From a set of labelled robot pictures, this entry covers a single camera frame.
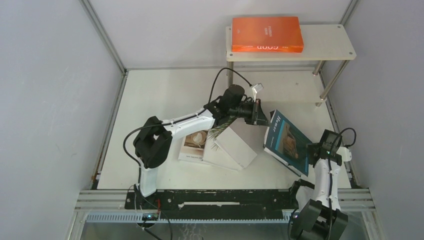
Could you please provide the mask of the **teal Humor book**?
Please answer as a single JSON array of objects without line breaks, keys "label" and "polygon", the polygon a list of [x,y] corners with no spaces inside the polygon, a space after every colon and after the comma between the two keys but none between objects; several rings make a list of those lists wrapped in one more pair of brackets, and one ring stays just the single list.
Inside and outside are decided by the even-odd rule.
[{"label": "teal Humor book", "polygon": [[270,113],[270,125],[264,136],[263,148],[295,175],[309,175],[308,146],[312,141],[280,111]]}]

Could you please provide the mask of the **orange hardcover book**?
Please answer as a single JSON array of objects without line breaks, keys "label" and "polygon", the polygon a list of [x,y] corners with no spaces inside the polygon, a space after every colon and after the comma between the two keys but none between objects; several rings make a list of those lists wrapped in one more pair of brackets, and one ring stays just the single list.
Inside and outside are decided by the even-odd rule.
[{"label": "orange hardcover book", "polygon": [[252,16],[232,19],[231,51],[302,53],[304,41],[297,16]]}]

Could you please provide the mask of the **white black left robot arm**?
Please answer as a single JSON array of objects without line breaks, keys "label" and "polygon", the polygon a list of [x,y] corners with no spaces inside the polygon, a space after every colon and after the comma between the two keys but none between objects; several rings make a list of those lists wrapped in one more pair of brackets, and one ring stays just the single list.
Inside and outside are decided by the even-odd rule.
[{"label": "white black left robot arm", "polygon": [[156,116],[147,119],[142,127],[134,132],[134,160],[139,166],[138,183],[135,189],[139,191],[137,202],[143,208],[149,209],[156,203],[158,167],[163,164],[169,154],[171,143],[198,131],[224,127],[231,120],[244,119],[253,126],[267,126],[261,100],[256,97],[263,89],[261,83],[250,86],[252,95],[246,96],[243,87],[230,85],[223,95],[209,101],[200,110],[170,120],[159,120]]}]

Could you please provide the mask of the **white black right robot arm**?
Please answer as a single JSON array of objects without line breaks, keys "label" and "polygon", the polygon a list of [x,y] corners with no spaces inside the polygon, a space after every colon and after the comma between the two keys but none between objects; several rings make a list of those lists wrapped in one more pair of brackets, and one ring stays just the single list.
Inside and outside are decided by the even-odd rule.
[{"label": "white black right robot arm", "polygon": [[315,182],[300,179],[289,189],[289,203],[295,207],[287,227],[290,240],[338,240],[346,229],[349,217],[338,198],[341,139],[341,134],[326,129],[318,143],[307,146]]}]

